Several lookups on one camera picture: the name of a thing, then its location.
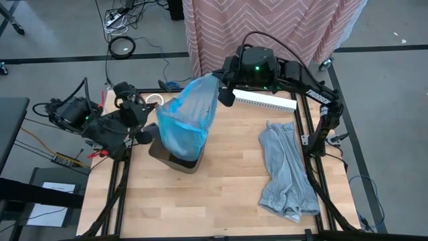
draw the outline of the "wooden table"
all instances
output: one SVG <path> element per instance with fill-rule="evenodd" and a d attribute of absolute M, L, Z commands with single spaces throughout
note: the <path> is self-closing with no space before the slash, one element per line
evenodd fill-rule
<path fill-rule="evenodd" d="M 162 95 L 167 101 L 176 94 Z M 290 98 L 287 92 L 279 92 L 276 96 Z M 106 111 L 115 109 L 113 99 L 114 93 L 110 91 Z M 316 125 L 319 104 L 309 100 L 309 106 Z M 302 108 L 300 111 L 305 133 L 308 133 Z M 305 229 L 317 233 L 312 216 L 304 216 L 300 223 L 295 223 L 258 206 L 261 191 L 270 180 L 258 140 L 268 120 L 290 123 L 295 118 L 290 112 L 243 103 L 236 102 L 230 108 L 218 104 L 203 160 L 199 170 L 190 175 L 151 157 L 148 154 L 150 145 L 133 147 L 121 238 L 284 235 L 304 234 Z M 151 122 L 156 122 L 155 111 L 148 118 L 147 123 Z M 339 151 L 330 146 L 326 152 L 340 156 Z M 95 158 L 92 165 L 99 161 L 100 158 Z M 322 163 L 331 200 L 347 220 L 359 228 L 342 162 L 325 156 Z M 104 207 L 111 171 L 112 160 L 106 160 L 91 172 L 78 234 L 90 227 Z M 320 202 L 320 206 L 324 227 L 328 228 L 324 204 Z M 116 210 L 112 211 L 110 232 Z"/>

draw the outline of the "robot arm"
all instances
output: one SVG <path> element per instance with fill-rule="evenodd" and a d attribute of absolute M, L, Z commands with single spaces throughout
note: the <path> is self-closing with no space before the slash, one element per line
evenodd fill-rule
<path fill-rule="evenodd" d="M 274 51 L 264 47 L 242 49 L 238 55 L 229 56 L 220 70 L 214 71 L 227 88 L 220 90 L 219 100 L 225 106 L 231 106 L 235 100 L 233 89 L 238 86 L 267 88 L 276 93 L 279 90 L 305 94 L 319 102 L 320 121 L 316 131 L 308 137 L 305 154 L 325 156 L 325 140 L 330 130 L 339 125 L 343 104 L 337 90 L 331 90 L 318 82 L 307 68 L 295 61 L 283 60 L 274 56 Z"/>

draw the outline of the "transparent plastic bag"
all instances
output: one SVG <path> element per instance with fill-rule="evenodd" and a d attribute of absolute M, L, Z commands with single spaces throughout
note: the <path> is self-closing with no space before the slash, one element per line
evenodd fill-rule
<path fill-rule="evenodd" d="M 218 93 L 219 80 L 206 74 L 156 108 L 162 144 L 175 157 L 198 159 L 213 124 Z"/>

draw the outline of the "patterned fabric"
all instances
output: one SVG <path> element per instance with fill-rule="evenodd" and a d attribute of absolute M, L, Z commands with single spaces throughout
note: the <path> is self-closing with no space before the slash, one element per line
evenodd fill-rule
<path fill-rule="evenodd" d="M 245 34 L 264 31 L 294 50 L 305 64 L 330 56 L 363 0 L 183 0 L 187 46 L 195 76 L 222 67 Z M 251 35 L 247 43 L 295 58 L 274 40 Z"/>

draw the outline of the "yellow cable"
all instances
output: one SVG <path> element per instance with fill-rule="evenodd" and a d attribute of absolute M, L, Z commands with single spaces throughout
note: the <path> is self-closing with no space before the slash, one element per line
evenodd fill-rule
<path fill-rule="evenodd" d="M 73 159 L 71 159 L 71 158 L 69 158 L 69 157 L 66 157 L 66 156 L 63 156 L 63 155 L 61 155 L 61 154 L 59 154 L 59 153 L 56 153 L 55 151 L 52 151 L 38 136 L 36 136 L 35 134 L 33 134 L 31 131 L 29 131 L 29 130 L 27 130 L 27 129 L 24 129 L 24 128 L 22 128 L 21 127 L 21 130 L 22 131 L 25 131 L 28 135 L 31 135 L 32 137 L 34 137 L 34 139 L 36 139 L 43 147 L 45 147 L 45 149 L 47 150 L 47 151 L 49 151 L 52 155 L 57 155 L 58 157 L 61 157 L 62 159 L 65 159 L 65 160 L 67 160 L 67 161 L 71 161 L 72 163 L 75 163 L 75 164 L 78 164 L 78 165 L 81 165 L 82 167 L 87 167 L 87 168 L 90 168 L 90 166 L 89 165 L 86 165 L 86 164 L 83 164 L 83 163 L 81 163 L 80 161 L 76 161 L 76 160 L 73 160 Z"/>

